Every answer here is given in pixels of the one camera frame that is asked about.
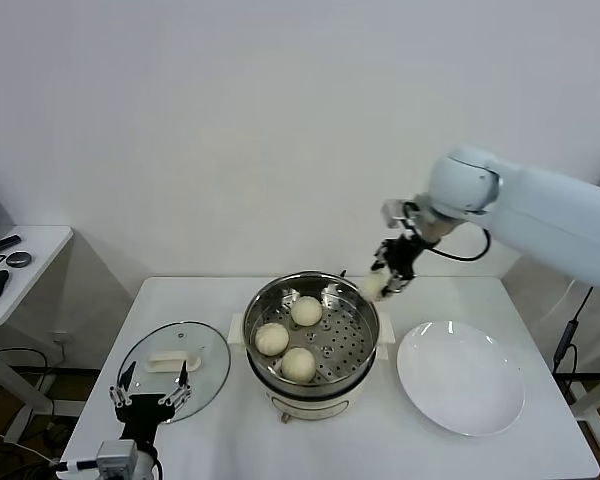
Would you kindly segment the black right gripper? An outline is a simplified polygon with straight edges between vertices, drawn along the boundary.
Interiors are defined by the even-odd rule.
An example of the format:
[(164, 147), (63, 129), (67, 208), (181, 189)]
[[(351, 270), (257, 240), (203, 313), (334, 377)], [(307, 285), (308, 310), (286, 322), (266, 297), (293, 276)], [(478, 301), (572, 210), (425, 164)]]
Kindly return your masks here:
[(417, 237), (401, 235), (385, 239), (374, 253), (371, 271), (381, 271), (387, 267), (391, 273), (382, 288), (382, 298), (387, 299), (401, 293), (415, 277), (414, 263), (423, 252), (423, 242)]

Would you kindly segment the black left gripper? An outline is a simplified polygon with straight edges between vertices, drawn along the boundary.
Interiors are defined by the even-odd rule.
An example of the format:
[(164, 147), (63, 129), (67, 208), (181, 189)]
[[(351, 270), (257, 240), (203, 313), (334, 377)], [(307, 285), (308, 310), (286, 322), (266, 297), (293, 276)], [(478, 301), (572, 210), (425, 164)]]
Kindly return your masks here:
[(116, 418), (123, 424), (120, 439), (154, 441), (158, 427), (175, 416), (174, 406), (182, 406), (190, 397), (187, 362), (182, 363), (176, 388), (164, 397), (162, 394), (129, 396), (135, 367), (136, 362), (132, 361), (128, 368), (118, 375), (116, 384), (109, 388)]

